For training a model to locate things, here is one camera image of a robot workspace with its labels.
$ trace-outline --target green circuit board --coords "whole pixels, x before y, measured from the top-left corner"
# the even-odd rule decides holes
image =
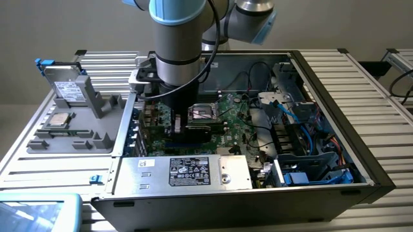
[[[153,102],[146,106],[146,130],[147,130],[147,150],[149,156],[179,156],[179,155],[209,155],[209,154],[229,154],[229,149],[237,144],[241,147],[241,154],[255,157],[258,149],[247,148],[243,141],[243,134],[249,139],[253,136],[255,129],[246,125],[238,117],[241,112],[247,115],[247,104],[242,100],[241,102],[234,99],[242,99],[242,95],[231,93],[223,95],[223,97],[215,102],[217,108],[217,123],[218,130],[226,127],[227,129],[222,133],[215,133],[209,143],[203,143],[194,147],[174,147],[171,146],[171,140],[165,137],[165,129],[170,126],[170,109],[161,102]],[[210,119],[189,119],[189,123],[206,123]],[[258,145],[257,141],[250,141],[251,145]]]

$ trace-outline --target gray wall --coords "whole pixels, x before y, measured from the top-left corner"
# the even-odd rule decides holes
[[[278,18],[262,48],[338,48],[380,59],[413,48],[412,0],[277,0]],[[78,49],[151,50],[150,16],[120,0],[0,1],[0,103],[36,104],[50,87],[35,58],[67,61]],[[233,49],[258,46],[233,42]]]

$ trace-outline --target capacitor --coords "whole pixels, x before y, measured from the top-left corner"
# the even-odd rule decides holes
[[[234,98],[234,102],[235,102],[237,104],[239,104],[239,103],[241,103],[241,98]]]

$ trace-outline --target screen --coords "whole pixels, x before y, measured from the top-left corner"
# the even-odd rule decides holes
[[[0,230],[52,231],[63,202],[0,202]]]

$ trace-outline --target warning label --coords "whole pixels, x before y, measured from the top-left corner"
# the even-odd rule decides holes
[[[210,185],[207,157],[171,158],[169,184],[174,186]]]
[[[75,84],[75,82],[55,82],[56,88],[59,89],[59,92],[62,94],[62,97],[68,102],[84,102],[84,96],[80,91],[79,86]]]

